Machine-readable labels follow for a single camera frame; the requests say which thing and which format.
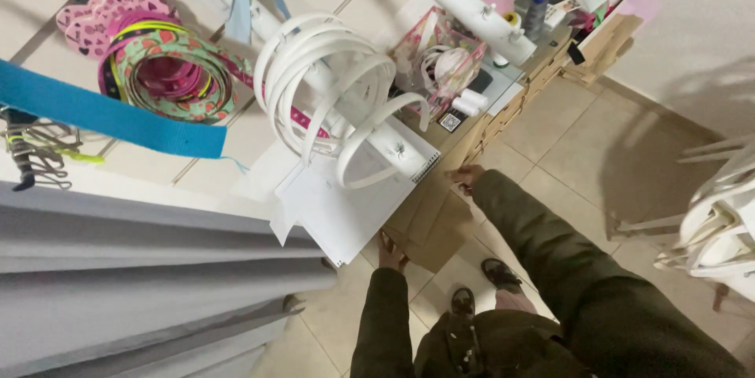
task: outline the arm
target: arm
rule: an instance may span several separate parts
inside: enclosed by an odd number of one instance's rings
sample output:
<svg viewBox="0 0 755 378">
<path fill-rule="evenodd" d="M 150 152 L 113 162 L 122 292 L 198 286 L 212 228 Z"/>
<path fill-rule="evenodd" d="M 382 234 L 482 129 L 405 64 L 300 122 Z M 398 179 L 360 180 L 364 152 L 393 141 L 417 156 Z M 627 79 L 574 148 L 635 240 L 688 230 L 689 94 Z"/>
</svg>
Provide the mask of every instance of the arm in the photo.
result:
<svg viewBox="0 0 755 378">
<path fill-rule="evenodd" d="M 401 252 L 386 253 L 381 245 L 381 267 L 372 273 L 367 300 L 359 322 L 359 336 L 351 358 L 351 378 L 413 378 L 409 338 L 409 295 L 401 273 Z M 398 254 L 391 265 L 387 256 Z"/>
<path fill-rule="evenodd" d="M 744 376 L 657 288 L 512 180 L 489 170 L 468 189 L 561 322 L 565 344 L 598 376 Z"/>
</svg>

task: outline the spiral notebook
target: spiral notebook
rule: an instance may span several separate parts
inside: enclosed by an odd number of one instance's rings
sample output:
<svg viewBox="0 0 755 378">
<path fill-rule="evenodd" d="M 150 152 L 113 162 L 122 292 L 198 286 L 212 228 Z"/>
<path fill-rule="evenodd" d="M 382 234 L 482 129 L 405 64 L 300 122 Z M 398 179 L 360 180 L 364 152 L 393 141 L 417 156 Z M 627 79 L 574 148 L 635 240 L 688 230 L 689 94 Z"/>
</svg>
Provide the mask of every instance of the spiral notebook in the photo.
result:
<svg viewBox="0 0 755 378">
<path fill-rule="evenodd" d="M 387 122 L 426 159 L 425 167 L 407 178 L 395 174 L 361 189 L 342 188 L 335 160 L 317 156 L 309 167 L 297 164 L 276 189 L 280 199 L 270 221 L 281 245 L 295 223 L 301 224 L 336 266 L 350 263 L 372 236 L 437 164 L 440 152 L 393 117 Z M 362 144 L 346 171 L 346 180 L 362 179 L 390 166 L 370 144 Z"/>
</svg>

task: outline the tile floor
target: tile floor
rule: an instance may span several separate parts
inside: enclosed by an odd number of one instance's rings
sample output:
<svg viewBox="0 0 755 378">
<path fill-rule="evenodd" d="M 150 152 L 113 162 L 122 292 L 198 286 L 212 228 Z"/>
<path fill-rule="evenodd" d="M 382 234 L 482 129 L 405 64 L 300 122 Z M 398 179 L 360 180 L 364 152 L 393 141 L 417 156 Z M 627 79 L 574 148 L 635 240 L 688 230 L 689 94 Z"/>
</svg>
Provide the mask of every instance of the tile floor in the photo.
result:
<svg viewBox="0 0 755 378">
<path fill-rule="evenodd" d="M 650 280 L 755 376 L 755 304 L 731 296 L 715 313 L 712 285 L 656 269 L 652 260 L 657 251 L 649 244 L 619 244 L 607 237 L 617 220 L 683 212 L 692 192 L 720 164 L 679 165 L 674 159 L 683 149 L 705 143 L 608 89 L 582 89 L 556 79 L 526 105 L 478 162 L 518 181 L 623 267 Z M 493 288 L 478 269 L 490 256 L 509 264 L 523 278 L 525 292 L 539 312 L 552 317 L 496 229 L 482 212 L 474 212 L 477 231 L 438 274 L 411 264 L 406 269 L 415 349 L 459 286 L 475 293 L 478 312 L 493 308 Z M 338 270 L 334 288 L 301 294 L 306 310 L 269 345 L 252 376 L 348 377 L 377 254 L 377 245 L 370 243 L 361 256 Z"/>
</svg>

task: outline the white wall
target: white wall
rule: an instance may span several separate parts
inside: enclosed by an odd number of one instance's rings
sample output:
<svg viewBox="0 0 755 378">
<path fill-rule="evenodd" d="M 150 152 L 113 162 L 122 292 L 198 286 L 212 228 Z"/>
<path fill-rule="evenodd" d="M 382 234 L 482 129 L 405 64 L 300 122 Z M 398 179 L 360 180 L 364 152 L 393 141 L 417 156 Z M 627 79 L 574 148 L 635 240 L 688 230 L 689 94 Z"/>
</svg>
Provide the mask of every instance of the white wall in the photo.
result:
<svg viewBox="0 0 755 378">
<path fill-rule="evenodd" d="M 606 73 L 725 136 L 755 132 L 755 0 L 659 0 Z"/>
</svg>

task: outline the hand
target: hand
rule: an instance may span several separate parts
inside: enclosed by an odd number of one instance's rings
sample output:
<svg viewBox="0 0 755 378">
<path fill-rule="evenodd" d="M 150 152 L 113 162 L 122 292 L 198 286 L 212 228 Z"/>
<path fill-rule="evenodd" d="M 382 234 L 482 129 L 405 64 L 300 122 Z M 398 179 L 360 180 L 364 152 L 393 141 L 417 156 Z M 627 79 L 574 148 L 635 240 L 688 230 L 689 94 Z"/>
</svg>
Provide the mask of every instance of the hand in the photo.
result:
<svg viewBox="0 0 755 378">
<path fill-rule="evenodd" d="M 377 267 L 389 267 L 399 273 L 404 273 L 406 263 L 409 263 L 409 257 L 404 254 L 403 247 L 398 247 L 388 235 L 385 235 L 382 229 L 378 230 L 377 246 L 380 247 L 380 255 Z"/>
<path fill-rule="evenodd" d="M 458 183 L 459 189 L 464 192 L 464 195 L 471 197 L 475 182 L 484 172 L 485 168 L 479 164 L 469 164 L 459 167 L 458 170 L 447 171 L 446 177 L 452 182 Z"/>
</svg>

